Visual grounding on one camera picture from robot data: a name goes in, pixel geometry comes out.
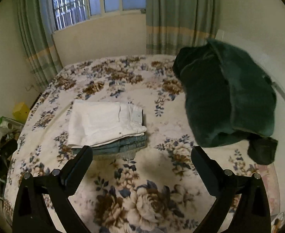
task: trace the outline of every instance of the green curtain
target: green curtain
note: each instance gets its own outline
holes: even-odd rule
[[[26,60],[42,91],[63,68],[51,34],[56,30],[52,0],[14,0]]]
[[[219,0],[146,0],[147,53],[176,55],[215,38]]]

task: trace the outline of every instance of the white wall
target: white wall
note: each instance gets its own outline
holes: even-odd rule
[[[146,53],[146,15],[97,17],[53,34],[63,66],[110,56]]]
[[[25,60],[19,31],[13,17],[13,1],[0,3],[0,117],[13,117],[15,103],[32,105],[39,95],[34,89],[26,91],[25,86],[35,84]]]
[[[285,91],[285,5],[281,0],[221,0],[217,38],[239,46]],[[285,211],[285,101],[277,93],[275,132],[281,210]]]

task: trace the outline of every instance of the metal screw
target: metal screw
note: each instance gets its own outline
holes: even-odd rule
[[[261,178],[261,175],[258,174],[258,173],[254,173],[254,177],[255,177],[257,180],[259,180],[259,179]]]
[[[233,174],[233,172],[230,169],[225,169],[224,174],[227,176],[231,176]]]
[[[29,172],[24,174],[24,179],[27,180],[28,178],[31,177],[31,174]]]
[[[54,176],[57,176],[58,174],[60,174],[60,170],[59,169],[54,169],[53,171],[52,171],[52,175],[54,175]]]

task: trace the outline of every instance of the yellow box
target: yellow box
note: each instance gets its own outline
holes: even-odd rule
[[[14,118],[21,123],[26,123],[30,110],[25,103],[17,103],[12,111]]]

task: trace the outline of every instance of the bed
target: bed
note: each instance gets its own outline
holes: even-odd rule
[[[12,220],[24,173],[34,176],[61,169],[75,157],[67,146],[74,99],[133,103],[143,108],[147,147],[134,158],[94,160],[75,195],[74,209],[91,232],[193,232],[214,202],[191,163],[196,145],[185,114],[185,94],[175,78],[175,56],[130,56],[66,66],[41,95],[19,137],[4,194]],[[248,142],[205,148],[222,168],[237,175],[262,175],[271,215],[279,213],[275,168],[255,164]],[[44,196],[56,228],[65,232],[49,196]],[[229,225],[239,197],[232,201],[221,230]]]

